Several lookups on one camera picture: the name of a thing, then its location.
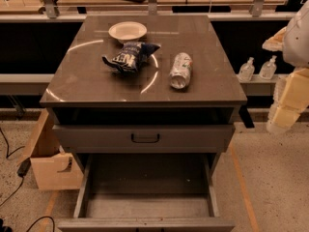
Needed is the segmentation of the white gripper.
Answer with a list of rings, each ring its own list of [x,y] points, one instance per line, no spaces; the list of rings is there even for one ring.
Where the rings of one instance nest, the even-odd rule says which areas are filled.
[[[284,133],[297,121],[299,113],[309,106],[309,69],[296,68],[288,76],[280,77],[275,85],[273,99],[280,107],[275,104],[270,107],[267,130]]]

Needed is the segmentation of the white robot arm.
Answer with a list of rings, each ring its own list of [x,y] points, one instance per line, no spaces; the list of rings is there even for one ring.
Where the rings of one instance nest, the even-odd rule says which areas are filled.
[[[267,130],[288,131],[309,106],[309,0],[288,25],[267,39],[263,49],[281,51],[283,60],[295,69],[275,85],[273,105],[269,109]]]

